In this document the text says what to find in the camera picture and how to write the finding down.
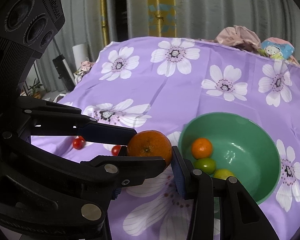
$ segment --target flower print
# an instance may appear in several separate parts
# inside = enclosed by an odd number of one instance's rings
[[[292,194],[300,202],[300,163],[294,162],[295,152],[291,146],[285,149],[281,140],[277,140],[277,149],[281,158],[281,186],[275,196],[280,206],[288,212],[292,204]]]
[[[183,40],[180,38],[173,38],[171,42],[161,41],[158,46],[161,49],[156,49],[151,54],[151,62],[162,62],[157,73],[170,77],[175,72],[176,67],[182,74],[189,74],[191,72],[191,62],[189,59],[198,59],[200,49],[192,48],[195,45],[193,41]]]
[[[240,68],[234,68],[231,65],[226,66],[222,72],[216,65],[210,67],[210,76],[213,79],[205,79],[201,83],[203,89],[209,89],[206,93],[210,96],[221,96],[226,101],[233,101],[235,98],[246,101],[245,95],[247,94],[248,84],[245,82],[238,82],[241,78]]]
[[[117,126],[140,127],[144,125],[149,115],[143,115],[150,110],[150,104],[137,105],[130,107],[132,99],[120,102],[116,106],[104,103],[96,106],[87,106],[83,114],[97,119],[99,123],[107,123]]]
[[[292,86],[292,81],[286,63],[281,60],[275,60],[274,66],[266,64],[262,67],[262,71],[266,77],[262,77],[259,80],[258,90],[260,93],[270,91],[266,96],[267,104],[278,107],[281,97],[285,102],[290,102],[292,94],[288,86]]]
[[[181,132],[167,137],[177,145]],[[123,221],[123,230],[131,236],[141,235],[149,226],[161,221],[160,240],[184,240],[187,237],[192,212],[192,200],[184,200],[177,192],[173,172],[169,165],[156,178],[146,179],[140,186],[128,187],[127,193],[135,197],[149,197],[160,192],[152,201],[132,210]],[[215,219],[214,235],[220,233],[220,220]]]
[[[98,59],[96,60],[96,63],[99,62],[100,60],[100,53],[101,52],[104,52],[107,48],[109,48],[111,45],[113,44],[119,44],[120,42],[115,42],[115,41],[111,41],[107,46],[105,46],[100,52],[99,52],[99,56],[98,56]]]
[[[133,53],[133,47],[123,47],[119,50],[112,50],[109,53],[108,60],[102,65],[101,73],[104,74],[100,80],[106,79],[108,81],[115,80],[120,76],[122,79],[127,79],[131,76],[132,69],[135,69],[139,65],[139,56],[130,57]]]
[[[53,100],[54,103],[58,103],[58,104],[61,104],[59,101],[64,98],[67,94],[59,94],[56,96],[56,98]],[[63,105],[66,105],[66,106],[72,106],[72,103],[70,102],[67,102],[67,103],[64,103]]]
[[[65,106],[72,106],[73,102],[66,102],[66,103],[63,103],[63,105]]]

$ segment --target yellow curtain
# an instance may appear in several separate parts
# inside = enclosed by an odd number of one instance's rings
[[[149,36],[176,37],[175,0],[148,0]]]
[[[110,43],[109,26],[108,26],[108,13],[107,13],[107,0],[100,0],[101,7],[101,30],[103,46],[105,47]]]

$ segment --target cherry tomato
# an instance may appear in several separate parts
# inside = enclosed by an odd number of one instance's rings
[[[115,145],[112,147],[111,149],[111,153],[113,156],[118,156],[119,152],[120,152],[120,149],[121,149],[121,145]]]
[[[74,149],[80,150],[80,149],[83,148],[84,143],[85,142],[82,141],[80,138],[76,138],[76,139],[73,140],[72,146],[73,146]]]

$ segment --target orange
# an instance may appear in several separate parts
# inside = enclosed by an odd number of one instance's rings
[[[191,153],[197,160],[208,158],[212,154],[212,143],[207,138],[198,138],[191,145]]]
[[[133,136],[128,143],[127,156],[160,156],[168,166],[172,159],[172,146],[163,133],[156,130],[143,131]]]

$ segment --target green lime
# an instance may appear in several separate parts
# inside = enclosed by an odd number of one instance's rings
[[[213,177],[217,179],[227,179],[228,177],[235,177],[235,175],[227,169],[218,169]]]
[[[195,169],[202,170],[209,175],[213,174],[216,170],[216,162],[211,158],[202,158],[196,160],[193,166]]]

